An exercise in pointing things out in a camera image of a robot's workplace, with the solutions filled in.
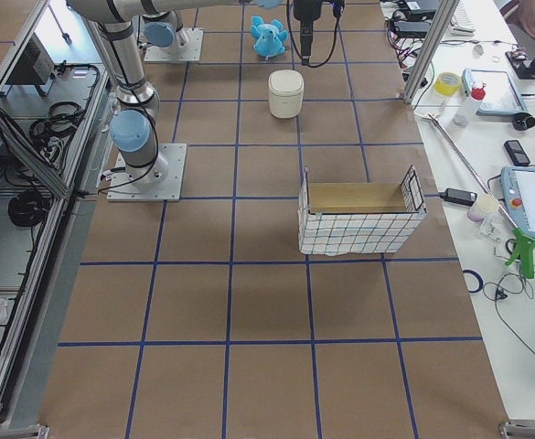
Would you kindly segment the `cream small trash can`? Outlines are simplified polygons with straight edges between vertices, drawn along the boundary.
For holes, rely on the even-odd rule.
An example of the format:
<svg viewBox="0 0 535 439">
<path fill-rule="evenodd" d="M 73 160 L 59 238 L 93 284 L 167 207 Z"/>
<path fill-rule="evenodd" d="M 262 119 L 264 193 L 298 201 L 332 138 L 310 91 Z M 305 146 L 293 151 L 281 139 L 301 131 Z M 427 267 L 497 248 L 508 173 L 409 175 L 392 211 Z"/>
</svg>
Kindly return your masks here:
<svg viewBox="0 0 535 439">
<path fill-rule="evenodd" d="M 268 79 L 269 109 L 272 116 L 289 119 L 297 116 L 302 108 L 304 78 L 296 70 L 277 70 Z"/>
</svg>

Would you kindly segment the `blue plush elephant toy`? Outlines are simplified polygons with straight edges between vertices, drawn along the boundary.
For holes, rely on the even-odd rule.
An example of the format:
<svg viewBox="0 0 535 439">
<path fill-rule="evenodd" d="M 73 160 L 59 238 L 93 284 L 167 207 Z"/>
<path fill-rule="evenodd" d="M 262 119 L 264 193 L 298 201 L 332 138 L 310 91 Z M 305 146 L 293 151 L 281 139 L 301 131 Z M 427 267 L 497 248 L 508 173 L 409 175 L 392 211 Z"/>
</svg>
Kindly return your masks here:
<svg viewBox="0 0 535 439">
<path fill-rule="evenodd" d="M 261 16 L 253 16 L 250 33 L 255 38 L 253 49 L 259 56 L 272 59 L 284 54 L 289 34 L 278 19 L 267 23 Z"/>
</svg>

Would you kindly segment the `yellow tape roll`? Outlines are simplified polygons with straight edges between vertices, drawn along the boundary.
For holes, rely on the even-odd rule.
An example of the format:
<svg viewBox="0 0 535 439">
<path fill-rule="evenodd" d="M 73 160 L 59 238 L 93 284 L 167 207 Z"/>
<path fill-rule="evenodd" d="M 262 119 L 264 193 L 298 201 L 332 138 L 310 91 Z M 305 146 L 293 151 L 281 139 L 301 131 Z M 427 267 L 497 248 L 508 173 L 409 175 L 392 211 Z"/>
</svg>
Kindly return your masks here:
<svg viewBox="0 0 535 439">
<path fill-rule="evenodd" d="M 438 75 L 433 89 L 442 96 L 454 96 L 461 86 L 461 78 L 453 72 L 442 72 Z"/>
</svg>

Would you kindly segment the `white bottle red cap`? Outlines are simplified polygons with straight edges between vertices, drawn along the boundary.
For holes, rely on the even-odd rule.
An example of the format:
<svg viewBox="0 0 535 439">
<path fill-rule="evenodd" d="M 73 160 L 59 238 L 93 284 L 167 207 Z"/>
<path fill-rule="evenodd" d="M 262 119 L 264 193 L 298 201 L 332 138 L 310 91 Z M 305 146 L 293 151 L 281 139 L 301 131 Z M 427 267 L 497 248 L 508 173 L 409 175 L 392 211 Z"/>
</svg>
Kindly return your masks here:
<svg viewBox="0 0 535 439">
<path fill-rule="evenodd" d="M 453 123 L 460 127 L 466 127 L 476 115 L 482 101 L 486 96 L 486 84 L 474 82 L 465 102 L 457 110 Z"/>
</svg>

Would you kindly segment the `white grid fabric storage box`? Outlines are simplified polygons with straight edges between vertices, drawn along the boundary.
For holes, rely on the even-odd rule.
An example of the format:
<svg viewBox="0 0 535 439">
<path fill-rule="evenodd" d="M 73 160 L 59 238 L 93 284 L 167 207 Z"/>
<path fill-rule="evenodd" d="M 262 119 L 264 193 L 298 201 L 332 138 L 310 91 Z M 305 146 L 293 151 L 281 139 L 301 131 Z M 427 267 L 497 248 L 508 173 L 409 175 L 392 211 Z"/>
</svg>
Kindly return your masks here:
<svg viewBox="0 0 535 439">
<path fill-rule="evenodd" d="M 395 253 L 426 215 L 414 166 L 399 183 L 317 183 L 306 169 L 298 196 L 299 251 Z"/>
</svg>

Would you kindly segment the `far teach pendant tablet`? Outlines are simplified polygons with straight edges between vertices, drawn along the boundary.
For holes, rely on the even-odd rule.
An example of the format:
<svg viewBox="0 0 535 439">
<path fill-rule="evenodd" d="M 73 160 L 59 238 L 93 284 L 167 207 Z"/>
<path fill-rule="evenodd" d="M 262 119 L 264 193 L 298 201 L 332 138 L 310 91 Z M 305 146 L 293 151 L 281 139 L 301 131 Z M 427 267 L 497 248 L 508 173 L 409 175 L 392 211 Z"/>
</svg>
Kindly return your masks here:
<svg viewBox="0 0 535 439">
<path fill-rule="evenodd" d="M 505 70 L 464 69 L 462 82 L 466 92 L 470 92 L 473 85 L 485 86 L 486 97 L 477 115 L 507 117 L 528 110 L 515 82 Z"/>
</svg>

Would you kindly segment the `teach pendant tablet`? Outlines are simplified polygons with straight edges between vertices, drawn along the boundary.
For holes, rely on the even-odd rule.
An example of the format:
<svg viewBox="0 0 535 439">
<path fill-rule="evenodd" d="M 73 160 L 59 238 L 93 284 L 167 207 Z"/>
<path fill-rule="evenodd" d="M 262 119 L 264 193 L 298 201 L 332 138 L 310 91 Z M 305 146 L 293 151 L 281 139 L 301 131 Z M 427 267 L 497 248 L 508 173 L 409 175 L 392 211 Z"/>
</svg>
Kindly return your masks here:
<svg viewBox="0 0 535 439">
<path fill-rule="evenodd" d="M 507 117 L 528 110 L 515 82 L 505 70 L 464 69 L 462 82 L 466 92 L 470 92 L 473 85 L 485 86 L 486 97 L 477 115 Z"/>
<path fill-rule="evenodd" d="M 505 166 L 500 184 L 509 216 L 535 238 L 535 167 Z"/>
</svg>

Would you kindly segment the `black power adapter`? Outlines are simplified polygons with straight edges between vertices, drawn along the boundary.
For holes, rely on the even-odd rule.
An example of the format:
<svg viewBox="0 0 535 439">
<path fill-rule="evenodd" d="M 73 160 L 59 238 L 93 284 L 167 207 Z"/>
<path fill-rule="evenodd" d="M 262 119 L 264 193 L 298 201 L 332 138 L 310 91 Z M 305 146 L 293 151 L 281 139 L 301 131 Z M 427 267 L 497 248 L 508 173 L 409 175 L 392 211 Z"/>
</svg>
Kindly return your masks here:
<svg viewBox="0 0 535 439">
<path fill-rule="evenodd" d="M 477 193 L 463 189 L 448 187 L 439 193 L 439 197 L 446 202 L 456 205 L 472 206 L 477 198 Z"/>
</svg>

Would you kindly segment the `black tape roll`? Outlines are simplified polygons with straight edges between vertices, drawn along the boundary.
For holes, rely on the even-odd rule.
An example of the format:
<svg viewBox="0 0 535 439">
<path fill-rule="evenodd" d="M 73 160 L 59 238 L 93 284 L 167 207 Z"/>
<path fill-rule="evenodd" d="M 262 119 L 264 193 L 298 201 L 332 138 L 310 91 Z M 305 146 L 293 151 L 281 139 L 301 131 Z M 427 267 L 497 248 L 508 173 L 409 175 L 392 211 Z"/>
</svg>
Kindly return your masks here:
<svg viewBox="0 0 535 439">
<path fill-rule="evenodd" d="M 518 112 L 512 117 L 512 126 L 516 131 L 525 132 L 535 126 L 535 117 L 528 112 Z"/>
</svg>

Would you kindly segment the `black mobile phone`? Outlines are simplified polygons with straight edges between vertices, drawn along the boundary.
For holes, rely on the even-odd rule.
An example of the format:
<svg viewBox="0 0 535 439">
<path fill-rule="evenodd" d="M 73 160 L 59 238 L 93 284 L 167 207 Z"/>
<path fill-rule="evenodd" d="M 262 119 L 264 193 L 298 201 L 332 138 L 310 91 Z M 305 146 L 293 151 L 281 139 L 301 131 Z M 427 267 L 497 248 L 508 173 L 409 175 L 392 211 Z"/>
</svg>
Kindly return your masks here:
<svg viewBox="0 0 535 439">
<path fill-rule="evenodd" d="M 504 143 L 509 159 L 514 166 L 529 166 L 530 159 L 518 140 L 507 140 Z"/>
</svg>

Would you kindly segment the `white plastic cup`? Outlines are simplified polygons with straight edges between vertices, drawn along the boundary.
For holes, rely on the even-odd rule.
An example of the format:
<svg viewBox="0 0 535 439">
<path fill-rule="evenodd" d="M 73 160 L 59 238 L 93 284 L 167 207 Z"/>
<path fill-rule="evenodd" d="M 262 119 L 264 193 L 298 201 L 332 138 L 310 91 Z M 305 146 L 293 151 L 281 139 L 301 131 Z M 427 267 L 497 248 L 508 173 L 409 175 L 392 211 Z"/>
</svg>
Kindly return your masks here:
<svg viewBox="0 0 535 439">
<path fill-rule="evenodd" d="M 476 197 L 476 200 L 469 208 L 466 216 L 473 222 L 481 222 L 499 210 L 499 202 L 491 194 L 483 193 Z"/>
</svg>

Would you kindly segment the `grey electronics box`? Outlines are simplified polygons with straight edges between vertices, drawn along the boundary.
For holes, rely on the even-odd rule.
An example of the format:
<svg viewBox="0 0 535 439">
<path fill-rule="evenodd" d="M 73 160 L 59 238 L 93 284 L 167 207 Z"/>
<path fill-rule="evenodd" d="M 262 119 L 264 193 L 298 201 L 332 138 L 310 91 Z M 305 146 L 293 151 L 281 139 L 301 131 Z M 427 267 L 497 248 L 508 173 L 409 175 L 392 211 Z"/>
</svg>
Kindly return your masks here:
<svg viewBox="0 0 535 439">
<path fill-rule="evenodd" d="M 8 77 L 1 94 L 6 96 L 15 85 L 33 86 L 46 97 L 55 77 L 55 64 L 36 33 L 33 33 Z"/>
</svg>

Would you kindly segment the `near teach pendant tablet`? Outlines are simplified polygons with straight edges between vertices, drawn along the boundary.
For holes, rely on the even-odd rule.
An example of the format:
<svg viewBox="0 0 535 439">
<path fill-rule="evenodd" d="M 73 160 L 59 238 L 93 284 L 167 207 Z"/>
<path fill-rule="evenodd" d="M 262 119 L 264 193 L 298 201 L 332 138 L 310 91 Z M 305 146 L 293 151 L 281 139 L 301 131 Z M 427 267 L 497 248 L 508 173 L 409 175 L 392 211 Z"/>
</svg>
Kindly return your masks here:
<svg viewBox="0 0 535 439">
<path fill-rule="evenodd" d="M 535 167 L 505 166 L 500 184 L 509 216 L 535 238 Z"/>
</svg>

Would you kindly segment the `blue tape roll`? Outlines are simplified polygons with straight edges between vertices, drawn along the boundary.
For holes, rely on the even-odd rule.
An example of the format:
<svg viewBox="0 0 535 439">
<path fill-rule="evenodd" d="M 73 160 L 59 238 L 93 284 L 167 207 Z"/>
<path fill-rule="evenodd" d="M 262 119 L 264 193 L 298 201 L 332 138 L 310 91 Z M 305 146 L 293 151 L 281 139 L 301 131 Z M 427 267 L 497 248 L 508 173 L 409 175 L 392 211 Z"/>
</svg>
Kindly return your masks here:
<svg viewBox="0 0 535 439">
<path fill-rule="evenodd" d="M 476 294 L 483 291 L 484 280 L 479 273 L 474 270 L 464 269 L 463 276 L 465 279 L 468 293 Z"/>
</svg>

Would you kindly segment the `aluminium frame post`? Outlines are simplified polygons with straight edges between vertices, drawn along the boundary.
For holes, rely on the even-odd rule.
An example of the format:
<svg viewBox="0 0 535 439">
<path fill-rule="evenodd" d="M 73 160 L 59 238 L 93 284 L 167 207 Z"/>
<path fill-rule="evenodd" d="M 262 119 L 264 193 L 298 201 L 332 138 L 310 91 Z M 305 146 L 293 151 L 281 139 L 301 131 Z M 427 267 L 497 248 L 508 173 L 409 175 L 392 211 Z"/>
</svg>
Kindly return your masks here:
<svg viewBox="0 0 535 439">
<path fill-rule="evenodd" d="M 421 47 L 421 51 L 415 61 L 410 76 L 405 84 L 402 100 L 411 103 L 414 95 L 420 88 L 424 75 L 426 74 L 433 55 L 439 46 L 445 30 L 449 27 L 450 20 L 458 6 L 458 0 L 444 0 L 438 6 L 433 22 Z"/>
</svg>

